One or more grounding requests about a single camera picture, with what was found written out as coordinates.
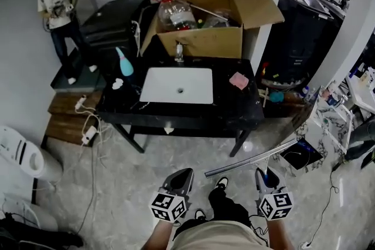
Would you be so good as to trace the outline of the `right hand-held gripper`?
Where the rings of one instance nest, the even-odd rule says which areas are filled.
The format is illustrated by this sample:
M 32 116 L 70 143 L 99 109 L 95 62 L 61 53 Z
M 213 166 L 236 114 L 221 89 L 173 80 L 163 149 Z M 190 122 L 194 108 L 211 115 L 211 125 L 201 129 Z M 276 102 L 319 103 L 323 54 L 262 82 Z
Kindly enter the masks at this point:
M 260 194 L 266 190 L 265 174 L 260 169 L 255 170 L 255 183 Z M 267 187 L 273 190 L 265 194 L 257 201 L 257 213 L 267 221 L 275 221 L 287 218 L 294 207 L 294 196 L 286 190 L 285 179 L 275 169 L 267 168 Z

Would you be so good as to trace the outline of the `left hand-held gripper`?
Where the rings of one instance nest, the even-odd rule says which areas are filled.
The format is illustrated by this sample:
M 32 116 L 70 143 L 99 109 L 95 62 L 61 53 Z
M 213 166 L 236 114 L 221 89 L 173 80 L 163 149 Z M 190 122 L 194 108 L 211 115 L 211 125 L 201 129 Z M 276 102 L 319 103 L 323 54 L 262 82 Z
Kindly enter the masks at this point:
M 186 192 L 191 192 L 194 171 L 188 168 L 186 178 Z M 154 192 L 151 198 L 151 212 L 153 216 L 159 220 L 169 223 L 175 223 L 180 218 L 184 218 L 188 211 L 188 195 L 178 194 L 176 191 L 168 189 L 176 189 L 178 185 L 178 173 L 175 172 L 169 175 L 162 187 Z

